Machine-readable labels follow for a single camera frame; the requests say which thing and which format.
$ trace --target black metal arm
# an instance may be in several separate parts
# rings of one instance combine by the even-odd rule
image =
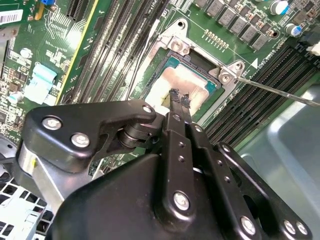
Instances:
[[[188,96],[170,99],[166,117],[142,100],[27,114],[18,164],[57,211],[48,239],[312,239],[230,146],[211,146]],[[148,153],[90,182],[92,161],[136,147]]]

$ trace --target grey plastic panel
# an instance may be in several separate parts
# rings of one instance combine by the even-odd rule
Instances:
[[[303,97],[320,102],[320,85]],[[239,153],[320,239],[320,108],[293,103]]]

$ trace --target motherboard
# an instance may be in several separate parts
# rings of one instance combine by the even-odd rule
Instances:
[[[236,147],[291,103],[237,78],[292,94],[319,81],[319,11],[317,0],[0,0],[0,131],[18,143],[40,106],[144,99],[165,115],[179,89],[210,141]]]

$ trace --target white connector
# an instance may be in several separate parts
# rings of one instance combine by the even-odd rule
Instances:
[[[320,41],[313,46],[309,46],[306,50],[313,55],[320,56]]]

